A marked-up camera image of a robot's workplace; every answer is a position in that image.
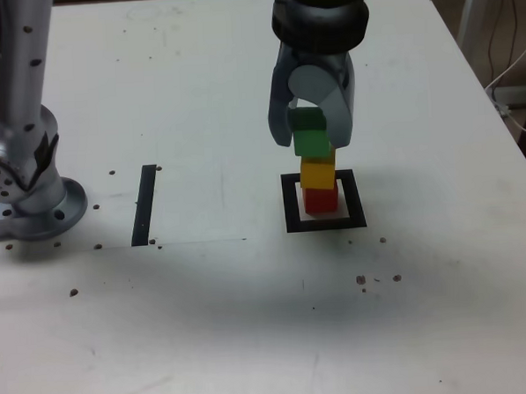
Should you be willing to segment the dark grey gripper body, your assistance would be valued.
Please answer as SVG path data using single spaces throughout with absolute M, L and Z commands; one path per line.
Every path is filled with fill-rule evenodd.
M 280 56 L 295 64 L 318 66 L 335 78 L 344 78 L 353 74 L 353 63 L 347 52 L 343 54 L 318 55 L 291 48 L 286 44 L 280 46 Z

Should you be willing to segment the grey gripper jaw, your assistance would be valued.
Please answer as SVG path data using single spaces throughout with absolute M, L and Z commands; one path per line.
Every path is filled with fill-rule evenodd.
M 350 144 L 354 104 L 354 71 L 351 76 L 335 78 L 315 65 L 295 68 L 289 77 L 289 89 L 296 98 L 314 103 L 326 122 L 328 140 L 339 149 Z

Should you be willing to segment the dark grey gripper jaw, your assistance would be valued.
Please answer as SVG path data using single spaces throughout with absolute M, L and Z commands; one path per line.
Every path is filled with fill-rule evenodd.
M 274 142 L 284 147 L 290 146 L 293 137 L 293 129 L 289 124 L 287 111 L 294 95 L 288 84 L 289 77 L 298 65 L 299 61 L 293 49 L 282 44 L 271 76 L 268 124 Z

